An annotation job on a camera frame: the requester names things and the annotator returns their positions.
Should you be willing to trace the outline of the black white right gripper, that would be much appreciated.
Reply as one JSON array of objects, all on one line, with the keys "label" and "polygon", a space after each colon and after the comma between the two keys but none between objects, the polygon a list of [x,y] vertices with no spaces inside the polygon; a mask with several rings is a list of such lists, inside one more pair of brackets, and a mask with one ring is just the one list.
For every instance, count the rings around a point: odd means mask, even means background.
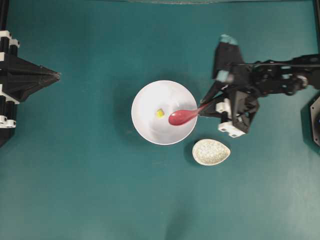
[{"label": "black white right gripper", "polygon": [[250,81],[250,68],[243,64],[229,64],[227,70],[219,70],[216,81],[200,104],[205,104],[200,116],[220,118],[218,130],[231,138],[249,132],[260,105],[260,91]]}]

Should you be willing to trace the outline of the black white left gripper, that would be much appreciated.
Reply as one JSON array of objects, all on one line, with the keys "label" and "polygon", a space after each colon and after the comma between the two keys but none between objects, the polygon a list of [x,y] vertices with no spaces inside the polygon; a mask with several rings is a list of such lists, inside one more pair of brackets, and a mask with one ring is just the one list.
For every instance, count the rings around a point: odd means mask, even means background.
[{"label": "black white left gripper", "polygon": [[8,30],[0,31],[1,128],[15,128],[17,106],[20,102],[60,80],[58,72],[17,57],[19,48],[20,42],[12,38]]}]

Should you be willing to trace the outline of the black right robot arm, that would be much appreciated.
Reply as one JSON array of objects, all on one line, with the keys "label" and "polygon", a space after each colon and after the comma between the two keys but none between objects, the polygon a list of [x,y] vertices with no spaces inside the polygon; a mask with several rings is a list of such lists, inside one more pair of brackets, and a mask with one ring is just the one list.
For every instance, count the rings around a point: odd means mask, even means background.
[{"label": "black right robot arm", "polygon": [[215,63],[215,81],[200,104],[199,115],[219,118],[220,131],[233,138],[239,137],[236,131],[248,133],[260,108],[260,98],[293,96],[308,86],[320,88],[319,54],[254,63],[218,58]]}]

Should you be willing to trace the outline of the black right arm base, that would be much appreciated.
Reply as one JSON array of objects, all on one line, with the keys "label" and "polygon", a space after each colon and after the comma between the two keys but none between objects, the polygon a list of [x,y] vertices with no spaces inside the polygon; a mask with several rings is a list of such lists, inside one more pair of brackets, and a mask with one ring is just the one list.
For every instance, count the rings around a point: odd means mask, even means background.
[{"label": "black right arm base", "polygon": [[318,91],[300,111],[303,142],[320,156],[320,92]]}]

